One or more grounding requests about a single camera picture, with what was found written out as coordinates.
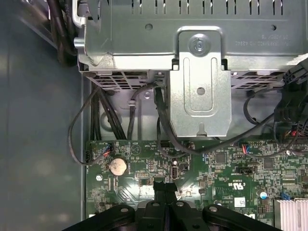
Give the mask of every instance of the power supply cable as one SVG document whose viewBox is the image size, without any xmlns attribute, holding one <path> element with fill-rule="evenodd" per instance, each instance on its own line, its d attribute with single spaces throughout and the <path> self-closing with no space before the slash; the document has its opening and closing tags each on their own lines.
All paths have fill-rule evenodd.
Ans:
<svg viewBox="0 0 308 231">
<path fill-rule="evenodd" d="M 136 99 L 139 94 L 143 93 L 146 90 L 150 90 L 157 85 L 155 83 L 149 83 L 145 86 L 142 86 L 141 88 L 137 89 L 134 94 L 131 97 L 131 101 L 136 102 Z M 134 128 L 134 123 L 135 123 L 135 112 L 136 112 L 136 103 L 134 105 L 131 105 L 129 107 L 129 124 L 128 124 L 128 129 L 127 129 L 127 139 L 130 141 L 132 138 L 132 133 L 133 133 L 133 128 Z"/>
<path fill-rule="evenodd" d="M 77 113 L 77 115 L 75 116 L 75 118 L 73 119 L 73 121 L 71 122 L 69 128 L 68 128 L 68 137 L 67 137 L 67 140 L 68 140 L 68 147 L 69 147 L 69 151 L 70 151 L 70 154 L 73 158 L 73 160 L 78 163 L 79 165 L 81 166 L 89 166 L 89 165 L 93 165 L 95 163 L 97 163 L 104 155 L 104 153 L 102 153 L 101 155 L 99 155 L 96 159 L 94 160 L 91 160 L 89 161 L 88 163 L 85 163 L 85 162 L 82 162 L 80 161 L 75 152 L 74 152 L 74 149 L 73 149 L 73 144 L 72 144 L 72 132 L 73 132 L 73 127 L 74 127 L 74 124 L 76 123 L 77 119 L 79 118 L 80 114 L 83 112 L 83 110 L 90 105 L 91 103 L 91 100 L 93 98 L 93 96 L 100 90 L 100 87 L 97 86 L 93 91 L 92 93 L 88 96 L 88 98 L 86 99 L 86 101 L 84 102 L 84 104 L 82 105 L 81 109 L 79 110 L 79 112 Z"/>
</svg>

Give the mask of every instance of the screw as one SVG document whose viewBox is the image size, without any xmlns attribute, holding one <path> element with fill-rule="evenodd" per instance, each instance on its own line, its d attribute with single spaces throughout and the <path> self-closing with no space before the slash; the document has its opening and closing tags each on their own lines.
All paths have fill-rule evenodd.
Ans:
<svg viewBox="0 0 308 231">
<path fill-rule="evenodd" d="M 202 51 L 204 49 L 204 45 L 203 45 L 202 40 L 196 39 L 193 42 L 193 47 L 195 48 L 196 51 Z"/>
<path fill-rule="evenodd" d="M 179 206 L 179 207 L 182 207 L 182 206 L 184 206 L 184 203 L 179 201 L 179 202 L 176 202 L 176 205 Z"/>
<path fill-rule="evenodd" d="M 96 180 L 97 181 L 102 181 L 103 180 L 103 176 L 100 175 L 100 174 L 96 175 Z"/>
<path fill-rule="evenodd" d="M 212 207 L 208 208 L 208 210 L 210 210 L 211 212 L 217 212 L 218 208 L 212 206 Z"/>
<path fill-rule="evenodd" d="M 189 39 L 188 47 L 194 56 L 204 57 L 211 50 L 211 42 L 206 35 L 196 34 Z"/>
<path fill-rule="evenodd" d="M 147 91 L 147 92 L 145 92 L 144 97 L 148 100 L 150 98 L 150 95 L 151 94 Z"/>
</svg>

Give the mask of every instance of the white label sticker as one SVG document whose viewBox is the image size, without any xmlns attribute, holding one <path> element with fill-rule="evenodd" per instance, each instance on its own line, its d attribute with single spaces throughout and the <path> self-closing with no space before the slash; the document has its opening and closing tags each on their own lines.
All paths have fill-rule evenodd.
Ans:
<svg viewBox="0 0 308 231">
<path fill-rule="evenodd" d="M 245 197 L 235 197 L 234 198 L 234 207 L 235 208 L 245 208 L 246 207 Z"/>
</svg>

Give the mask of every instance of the capacitor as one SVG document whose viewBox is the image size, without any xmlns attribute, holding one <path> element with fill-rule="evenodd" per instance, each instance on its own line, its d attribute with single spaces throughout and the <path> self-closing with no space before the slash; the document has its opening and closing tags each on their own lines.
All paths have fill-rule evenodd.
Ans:
<svg viewBox="0 0 308 231">
<path fill-rule="evenodd" d="M 122 158 L 115 158 L 109 164 L 109 170 L 115 176 L 122 176 L 127 170 L 127 162 Z"/>
<path fill-rule="evenodd" d="M 261 192 L 260 193 L 260 198 L 261 199 L 266 199 L 268 197 L 268 194 L 266 192 Z"/>
</svg>

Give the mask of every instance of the hole in metal bracket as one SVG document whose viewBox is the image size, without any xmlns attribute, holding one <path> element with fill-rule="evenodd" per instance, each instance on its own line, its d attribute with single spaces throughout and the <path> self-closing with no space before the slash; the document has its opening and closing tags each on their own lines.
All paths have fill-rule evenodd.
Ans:
<svg viewBox="0 0 308 231">
<path fill-rule="evenodd" d="M 204 95 L 205 94 L 205 89 L 204 88 L 198 88 L 197 89 L 197 94 L 198 95 Z"/>
</svg>

